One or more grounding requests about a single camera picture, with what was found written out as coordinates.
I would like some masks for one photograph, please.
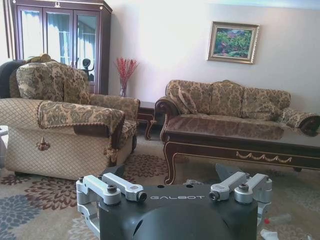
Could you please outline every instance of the gold frame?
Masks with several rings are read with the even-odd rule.
[[[251,40],[250,40],[248,57],[244,58],[244,57],[232,57],[232,56],[214,56],[213,51],[215,49],[216,35],[217,35],[218,28],[251,30],[252,35],[251,35]],[[260,30],[260,25],[255,25],[255,24],[213,21],[212,25],[211,25],[208,60],[209,61],[241,63],[241,64],[254,64],[259,30]]]

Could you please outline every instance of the cabinet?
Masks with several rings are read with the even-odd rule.
[[[48,53],[108,94],[112,9],[104,0],[13,0],[17,59]]]

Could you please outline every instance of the picture frame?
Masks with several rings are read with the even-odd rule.
[[[209,61],[254,64],[260,25],[213,21]]]

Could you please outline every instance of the sofa backrest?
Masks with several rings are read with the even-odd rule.
[[[210,115],[223,115],[241,118],[244,87],[229,81],[211,84]]]
[[[16,81],[20,96],[25,99],[74,104],[90,102],[85,72],[56,61],[25,64],[16,71]]]
[[[243,92],[242,118],[276,120],[284,108],[290,106],[287,91],[246,87]]]
[[[171,80],[165,94],[172,98],[182,114],[210,113],[212,85],[209,83]]]

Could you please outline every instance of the armrest cover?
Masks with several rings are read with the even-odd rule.
[[[314,129],[320,125],[320,115],[316,113],[307,113],[287,107],[283,109],[280,122],[292,128]]]
[[[125,112],[125,119],[137,121],[140,100],[130,97],[92,94],[90,105],[109,109],[118,109]]]
[[[155,103],[155,111],[166,114],[169,118],[178,116],[179,110],[174,100],[169,96],[163,96]]]
[[[42,129],[70,126],[105,126],[112,134],[123,121],[125,113],[92,105],[44,100],[39,104],[38,125]]]

